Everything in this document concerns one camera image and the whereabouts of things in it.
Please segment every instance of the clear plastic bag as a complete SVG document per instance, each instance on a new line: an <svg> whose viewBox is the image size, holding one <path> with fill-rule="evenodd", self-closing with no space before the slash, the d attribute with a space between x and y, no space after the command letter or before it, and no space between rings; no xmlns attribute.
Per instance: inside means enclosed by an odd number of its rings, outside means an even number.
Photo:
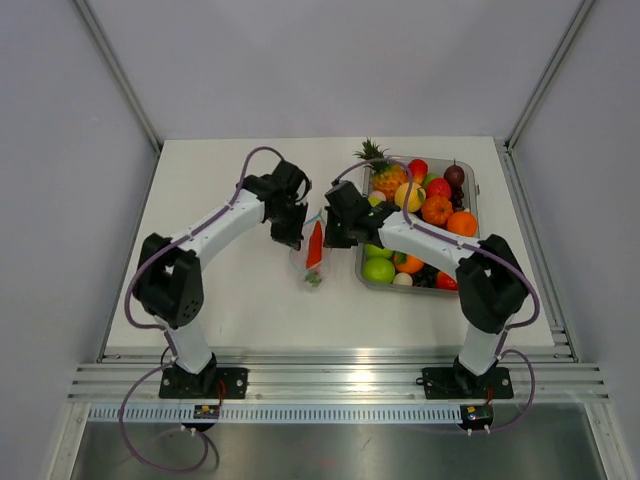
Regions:
<svg viewBox="0 0 640 480"><path fill-rule="evenodd" d="M328 248L324 248L326 222L322 210L302 227L302 247L289 251L289 261L298 273L302 285L310 290L318 288L326 279L329 266Z"/></svg>

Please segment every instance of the white table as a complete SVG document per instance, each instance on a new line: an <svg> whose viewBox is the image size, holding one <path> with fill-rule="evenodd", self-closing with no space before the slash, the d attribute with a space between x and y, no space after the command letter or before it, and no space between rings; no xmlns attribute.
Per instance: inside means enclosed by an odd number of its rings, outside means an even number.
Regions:
<svg viewBox="0 0 640 480"><path fill-rule="evenodd" d="M376 138L390 154L458 160L474 170L480 186L482 235L496 233L509 242L524 273L533 280L524 240L507 184L490 137ZM237 183L246 154L258 145L277 148L313 181L309 213L324 205L330 182L355 162L362 138L167 141L135 242L125 285L137 264L140 246L153 232L171 235L220 206ZM249 173L270 172L277 159L260 153ZM362 171L348 179L362 183ZM223 250L203 274L205 305L199 315L212 347L247 349L414 348L439 350L464 341L467 320L456 298L402 295L367 289L355 277L355 249L334 250L328 278L315 292L303 291L288 263L288 248L271 241L268 225L255 227ZM159 347L158 331L136 330L123 313L123 293L113 319L110 353L127 347ZM134 317L150 323L137 301ZM527 300L517 320L530 316ZM514 331L508 345L553 346L544 311L534 325Z"/></svg>

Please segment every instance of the white wall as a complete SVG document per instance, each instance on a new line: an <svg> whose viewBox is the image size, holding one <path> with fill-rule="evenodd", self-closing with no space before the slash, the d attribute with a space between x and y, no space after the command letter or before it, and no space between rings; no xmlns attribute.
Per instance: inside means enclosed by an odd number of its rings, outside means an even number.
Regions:
<svg viewBox="0 0 640 480"><path fill-rule="evenodd" d="M2 2L0 39L0 476L33 480L96 358L154 159L70 2Z"/></svg>
<svg viewBox="0 0 640 480"><path fill-rule="evenodd" d="M599 2L516 153L558 286L640 472L640 3Z"/></svg>
<svg viewBox="0 0 640 480"><path fill-rule="evenodd" d="M163 138L506 136L578 0L91 0Z"/></svg>

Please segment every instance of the red tomato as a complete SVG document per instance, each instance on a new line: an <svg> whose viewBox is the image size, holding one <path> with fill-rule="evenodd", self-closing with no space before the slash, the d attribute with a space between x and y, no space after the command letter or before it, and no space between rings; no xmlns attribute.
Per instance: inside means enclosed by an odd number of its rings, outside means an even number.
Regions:
<svg viewBox="0 0 640 480"><path fill-rule="evenodd" d="M436 288L442 290L458 290L458 282L444 272L438 272L436 275Z"/></svg>
<svg viewBox="0 0 640 480"><path fill-rule="evenodd" d="M434 195L440 195L447 200L451 199L451 187L444 178L434 178L427 185L426 190L427 198L431 198Z"/></svg>
<svg viewBox="0 0 640 480"><path fill-rule="evenodd" d="M411 174L413 175L413 181L422 185L422 182L429 173L429 165L427 165L424 160L414 158L409 163L409 170L411 170Z"/></svg>

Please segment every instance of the metal grille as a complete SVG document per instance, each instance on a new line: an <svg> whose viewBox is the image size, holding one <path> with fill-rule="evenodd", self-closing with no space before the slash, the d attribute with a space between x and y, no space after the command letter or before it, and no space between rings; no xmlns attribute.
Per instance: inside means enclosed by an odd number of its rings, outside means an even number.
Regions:
<svg viewBox="0 0 640 480"><path fill-rule="evenodd" d="M129 422L210 423L210 419L194 418L195 404L130 405L125 412ZM118 419L117 403L94 404L89 421L114 422ZM460 423L460 408L452 405L233 405L222 408L220 423L261 424L455 424Z"/></svg>

